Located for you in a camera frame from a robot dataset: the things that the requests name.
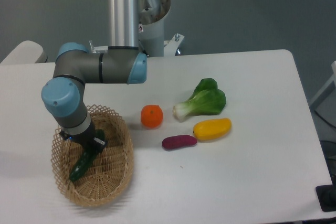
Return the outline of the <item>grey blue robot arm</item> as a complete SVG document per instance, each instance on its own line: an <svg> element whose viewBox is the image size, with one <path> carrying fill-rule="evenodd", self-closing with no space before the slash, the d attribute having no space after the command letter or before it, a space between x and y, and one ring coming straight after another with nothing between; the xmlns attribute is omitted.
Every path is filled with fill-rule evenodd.
<svg viewBox="0 0 336 224"><path fill-rule="evenodd" d="M102 152L106 142L96 137L83 102L87 83L138 84L146 81L147 57L139 50L138 0L108 0L110 38L101 52L69 42L61 46L53 78L41 91L48 112L61 127L61 136Z"/></svg>

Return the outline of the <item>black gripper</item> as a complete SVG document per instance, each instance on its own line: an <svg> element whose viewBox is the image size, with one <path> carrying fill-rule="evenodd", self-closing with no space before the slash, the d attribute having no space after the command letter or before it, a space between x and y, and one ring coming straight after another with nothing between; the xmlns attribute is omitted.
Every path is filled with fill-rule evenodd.
<svg viewBox="0 0 336 224"><path fill-rule="evenodd" d="M104 137L95 137L94 123L91 121L89 124L81 124L74 128L61 127L60 136L63 140L70 140L83 147L88 147L96 153L101 153L107 146L107 141Z"/></svg>

